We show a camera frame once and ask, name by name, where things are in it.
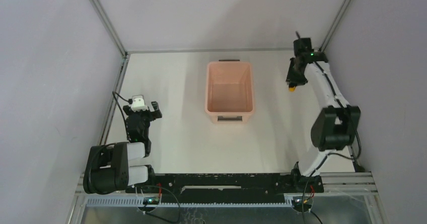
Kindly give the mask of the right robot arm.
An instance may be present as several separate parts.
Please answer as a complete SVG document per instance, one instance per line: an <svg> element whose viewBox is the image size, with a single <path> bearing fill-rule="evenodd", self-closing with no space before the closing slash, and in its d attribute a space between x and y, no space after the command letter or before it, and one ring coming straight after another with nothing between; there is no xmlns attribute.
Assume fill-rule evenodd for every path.
<svg viewBox="0 0 427 224"><path fill-rule="evenodd" d="M310 84L320 106L311 129L311 147L294 170L299 176L311 179L320 175L320 169L330 156L355 161L360 157L345 156L342 151L360 137L357 132L361 110L352 106L335 82L327 56L312 47L310 38L298 37L293 42L294 57L290 59L286 83L290 91Z"/></svg>

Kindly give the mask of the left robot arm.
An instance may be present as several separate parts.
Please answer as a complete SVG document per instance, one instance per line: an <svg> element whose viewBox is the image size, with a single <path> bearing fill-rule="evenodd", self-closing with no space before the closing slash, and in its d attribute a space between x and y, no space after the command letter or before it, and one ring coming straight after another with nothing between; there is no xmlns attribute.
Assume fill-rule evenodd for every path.
<svg viewBox="0 0 427 224"><path fill-rule="evenodd" d="M83 188L87 194L106 195L148 180L147 166L130 167L129 162L150 155L151 122L163 115L158 102L151 102L151 111L147 105L138 104L138 101L141 99L123 106L121 110L127 141L91 147L83 177Z"/></svg>

